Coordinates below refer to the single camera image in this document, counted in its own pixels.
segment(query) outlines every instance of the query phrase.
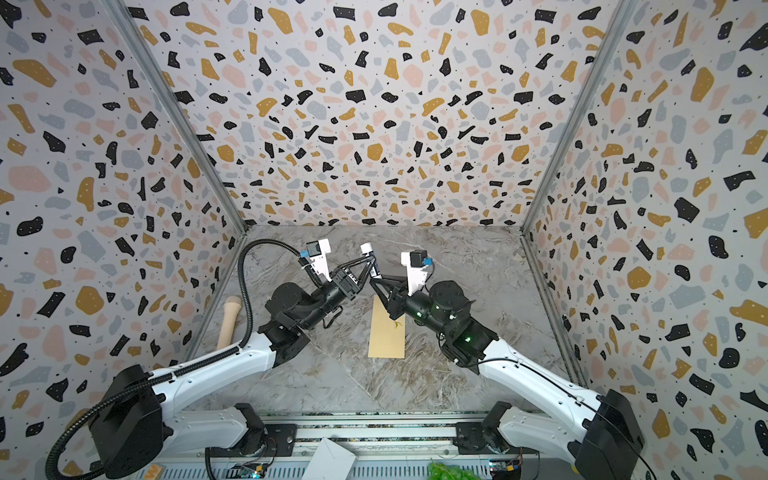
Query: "wooden microphone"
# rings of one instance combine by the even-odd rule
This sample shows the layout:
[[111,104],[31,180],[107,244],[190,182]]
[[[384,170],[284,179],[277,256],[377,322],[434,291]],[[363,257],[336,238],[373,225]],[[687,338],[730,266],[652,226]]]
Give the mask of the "wooden microphone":
[[224,318],[221,320],[221,331],[219,332],[219,343],[216,350],[229,346],[232,343],[232,333],[235,330],[235,321],[243,301],[238,296],[232,295],[224,303]]

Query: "terrazzo wallpaper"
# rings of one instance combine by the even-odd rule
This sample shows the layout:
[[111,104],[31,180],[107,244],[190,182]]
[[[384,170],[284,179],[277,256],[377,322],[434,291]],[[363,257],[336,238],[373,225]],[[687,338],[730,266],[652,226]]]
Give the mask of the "terrazzo wallpaper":
[[766,22],[765,2],[638,2],[530,232],[658,478],[768,478]]
[[127,0],[249,224],[520,223],[610,0]]
[[[0,0],[0,478],[183,358],[236,231],[98,2]],[[60,468],[98,456],[84,430]]]

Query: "marble floor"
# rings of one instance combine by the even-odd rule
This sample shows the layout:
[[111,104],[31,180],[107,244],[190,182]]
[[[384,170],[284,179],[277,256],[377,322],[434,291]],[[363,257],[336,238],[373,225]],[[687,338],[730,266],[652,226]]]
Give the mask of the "marble floor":
[[[470,299],[472,315],[527,357],[566,377],[563,359],[528,268],[517,228],[467,227],[253,227],[249,239],[274,238],[304,250],[306,242],[329,238],[329,268],[359,256],[371,242],[384,274],[405,275],[401,251],[424,248],[436,262],[429,284],[455,280]],[[246,282],[258,328],[269,321],[263,304],[283,282],[313,288],[290,253],[274,246],[252,249]],[[223,285],[216,314],[196,356],[217,342],[223,302],[239,295],[237,272]],[[450,363],[439,351],[435,334],[406,323],[404,359],[370,359],[368,343],[374,292],[366,286],[330,329],[307,332],[311,343],[293,360],[269,372],[248,376],[194,408],[221,409],[250,402],[259,412],[427,412],[487,411],[498,400],[523,409],[535,407],[498,383]],[[234,339],[245,330],[240,311]]]

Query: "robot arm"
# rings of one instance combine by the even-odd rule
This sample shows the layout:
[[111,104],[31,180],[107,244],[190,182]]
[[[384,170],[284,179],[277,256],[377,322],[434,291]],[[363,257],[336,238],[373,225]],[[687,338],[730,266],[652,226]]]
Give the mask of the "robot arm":
[[455,281],[422,292],[426,252],[404,252],[403,263],[406,257],[408,276],[370,280],[390,318],[410,316],[435,332],[440,350],[454,364],[515,390],[546,414],[497,403],[483,422],[489,448],[533,447],[574,463],[585,478],[630,478],[644,437],[625,397],[614,390],[603,397],[522,355],[472,318],[474,300]]
[[[265,305],[271,320],[253,333],[253,311],[243,262],[250,248],[265,243],[290,250],[316,289],[308,293],[295,283],[278,286]],[[72,478],[59,472],[58,460],[69,439],[86,423],[101,467],[76,477],[80,479],[101,475],[123,478],[151,462],[160,452],[221,447],[234,455],[249,455],[265,448],[266,426],[250,405],[238,404],[216,412],[186,412],[184,408],[229,383],[291,360],[309,343],[304,330],[320,322],[327,328],[326,316],[335,310],[338,316],[341,304],[360,293],[376,265],[372,250],[330,273],[325,258],[328,252],[327,239],[308,243],[302,253],[277,240],[255,240],[246,245],[238,261],[238,280],[247,314],[244,338],[175,366],[144,372],[135,365],[118,373],[104,399],[67,428],[51,448],[46,477]],[[353,269],[360,267],[362,271],[356,275]]]

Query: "black cable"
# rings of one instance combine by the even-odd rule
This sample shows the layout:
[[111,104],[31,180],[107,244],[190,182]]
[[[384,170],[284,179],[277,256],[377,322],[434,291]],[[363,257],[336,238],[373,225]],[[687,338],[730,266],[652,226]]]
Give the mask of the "black cable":
[[435,265],[437,264],[435,263],[435,260],[432,259],[432,271],[429,272],[429,275],[427,275],[427,279],[424,280],[424,289],[427,291],[427,293],[429,293],[429,287],[427,286],[427,282],[429,282],[429,279],[432,278],[432,275],[435,274]]
[[538,461],[536,462],[536,476],[532,480],[538,478],[538,470],[541,468],[541,452],[536,452],[536,458],[538,458]]
[[326,325],[326,317],[324,316],[323,317],[323,328],[324,329],[329,329],[331,327],[331,325],[333,325],[333,320],[335,320],[336,317],[341,315],[341,312],[343,312],[343,311],[344,311],[344,307],[339,305],[339,312],[336,315],[334,315],[333,317],[331,317],[331,320],[328,322],[328,325]]
[[205,473],[208,475],[208,480],[216,480],[214,475],[214,469],[210,466],[210,448],[205,448]]
[[536,375],[540,376],[540,377],[541,377],[541,378],[543,378],[544,380],[547,380],[548,382],[550,382],[550,383],[551,383],[552,385],[554,385],[554,386],[555,386],[557,389],[559,389],[560,391],[562,391],[562,392],[563,392],[565,395],[567,395],[568,397],[570,397],[570,398],[572,398],[573,400],[575,400],[575,401],[577,402],[577,404],[578,404],[578,405],[580,405],[580,406],[585,406],[585,407],[587,407],[588,409],[590,409],[590,410],[591,410],[591,411],[592,411],[592,412],[593,412],[595,415],[599,416],[599,417],[600,417],[601,419],[603,419],[603,420],[604,420],[604,421],[605,421],[605,422],[606,422],[608,425],[612,426],[612,427],[613,427],[613,428],[616,430],[616,432],[618,432],[618,434],[619,434],[619,435],[621,435],[622,437],[624,437],[624,440],[625,440],[625,441],[627,442],[627,444],[629,445],[629,448],[630,448],[630,449],[632,449],[632,452],[634,452],[634,454],[635,454],[635,455],[637,455],[637,457],[640,459],[640,461],[641,461],[641,462],[643,462],[643,464],[645,465],[645,468],[647,468],[647,469],[648,469],[648,471],[650,472],[650,474],[651,474],[651,475],[654,477],[654,480],[657,480],[657,477],[656,477],[656,473],[655,473],[655,472],[654,472],[654,470],[653,470],[653,469],[650,467],[650,465],[648,465],[648,462],[646,462],[646,461],[645,461],[645,458],[643,458],[643,456],[642,456],[642,455],[640,455],[640,453],[637,451],[637,449],[634,447],[634,445],[632,445],[632,443],[633,443],[633,442],[632,442],[632,441],[631,441],[629,438],[627,438],[627,436],[626,436],[626,435],[625,435],[625,434],[624,434],[624,433],[623,433],[623,432],[622,432],[622,431],[621,431],[621,430],[620,430],[620,429],[619,429],[619,428],[618,428],[616,425],[614,425],[614,423],[613,423],[611,420],[608,420],[608,419],[606,419],[606,418],[605,418],[605,417],[604,417],[602,414],[600,414],[600,413],[599,413],[597,410],[593,409],[591,406],[589,406],[589,405],[587,405],[586,403],[584,403],[583,401],[579,400],[579,399],[578,399],[578,398],[577,398],[577,397],[576,397],[574,394],[570,393],[568,390],[566,390],[566,389],[564,389],[563,387],[559,386],[559,385],[558,385],[558,384],[557,384],[557,383],[556,383],[554,380],[550,379],[549,377],[547,377],[547,376],[546,376],[546,375],[544,375],[543,373],[539,372],[538,370],[536,370],[536,369],[534,369],[534,368],[531,368],[529,365],[526,365],[525,363],[520,363],[519,361],[517,361],[517,360],[514,360],[514,359],[501,359],[501,358],[499,358],[499,359],[485,359],[485,360],[481,360],[481,361],[478,361],[478,362],[475,362],[475,363],[471,363],[471,364],[469,364],[469,365],[466,365],[466,366],[464,366],[464,368],[471,368],[471,367],[473,367],[473,366],[482,365],[483,363],[488,363],[488,362],[497,362],[497,361],[502,361],[502,362],[510,362],[510,363],[514,363],[515,365],[518,365],[518,366],[524,366],[525,368],[527,368],[527,369],[531,370],[533,373],[535,373]]
[[86,423],[88,423],[89,420],[91,420],[94,416],[96,416],[97,413],[99,413],[101,410],[106,409],[108,406],[112,405],[113,403],[126,399],[127,397],[130,397],[132,395],[135,395],[136,393],[140,392],[141,390],[151,388],[155,385],[158,385],[163,382],[167,382],[169,380],[173,379],[173,374],[166,373],[165,375],[158,376],[157,378],[149,379],[144,382],[140,382],[138,384],[132,385],[125,390],[122,390],[118,393],[115,393],[113,396],[101,400],[96,405],[92,406],[89,410],[87,410],[83,415],[78,417],[77,420],[75,420],[72,425],[69,426],[66,430],[64,430],[64,433],[61,434],[61,436],[56,440],[56,442],[51,447],[51,451],[48,453],[48,457],[45,459],[45,477],[49,480],[72,480],[73,478],[76,480],[92,480],[93,478],[100,477],[104,474],[104,468],[98,468],[94,470],[93,472],[84,473],[83,475],[76,475],[74,477],[69,477],[66,475],[62,475],[61,472],[58,470],[58,460],[61,457],[61,454],[64,453],[64,448],[69,443],[69,441],[72,439],[75,433],[82,428]]
[[[82,428],[89,420],[95,417],[96,414],[99,413],[101,410],[106,409],[108,406],[112,405],[113,403],[116,403],[119,400],[135,395],[136,393],[144,389],[149,389],[160,383],[168,382],[173,378],[178,378],[180,376],[188,374],[189,372],[193,372],[204,366],[208,366],[211,363],[215,363],[215,362],[218,362],[219,360],[225,359],[230,355],[234,355],[235,353],[238,353],[240,349],[243,349],[247,346],[248,341],[250,340],[251,333],[253,333],[253,310],[251,309],[250,298],[248,297],[248,289],[245,284],[243,264],[245,261],[246,254],[250,249],[254,248],[256,245],[264,245],[264,244],[277,245],[278,247],[285,248],[286,250],[290,251],[293,255],[298,257],[300,259],[301,264],[303,264],[301,260],[305,260],[306,262],[306,259],[303,259],[299,251],[293,248],[292,246],[288,245],[287,243],[281,242],[279,240],[272,240],[269,238],[254,240],[248,243],[240,251],[240,255],[238,256],[238,259],[237,259],[237,280],[238,280],[238,283],[240,284],[240,293],[243,296],[243,305],[246,308],[247,323],[246,323],[246,332],[245,332],[245,335],[243,336],[243,339],[240,341],[240,344],[238,346],[239,348],[233,347],[217,355],[211,356],[205,360],[201,360],[191,365],[187,365],[179,369],[176,369],[173,373],[167,373],[162,376],[150,378],[144,382],[139,382],[133,386],[126,388],[125,390],[115,393],[111,397],[102,399],[99,403],[92,406],[77,420],[75,420],[72,423],[72,425],[69,426],[68,429],[64,430],[64,433],[62,433],[61,436],[53,444],[53,446],[51,447],[51,451],[48,453],[48,457],[45,459],[45,477],[48,480],[92,480],[93,478],[97,478],[104,474],[103,467],[98,468],[93,472],[84,473],[82,475],[76,475],[74,477],[63,475],[58,469],[58,460],[60,459],[61,454],[64,453],[64,449],[66,448],[67,443],[69,443],[69,441],[72,439],[74,434],[77,433],[77,431],[80,428]],[[314,283],[316,279],[317,281],[319,281],[319,278],[317,277],[317,274],[314,272],[314,270],[312,270],[311,268],[308,268],[305,270],[307,271],[307,274],[310,276],[310,279],[312,279]]]
[[273,455],[272,460],[266,464],[266,468],[269,468],[275,462],[275,458],[277,458],[277,440],[273,439],[272,437],[269,437],[267,440],[272,440],[275,443],[275,455]]

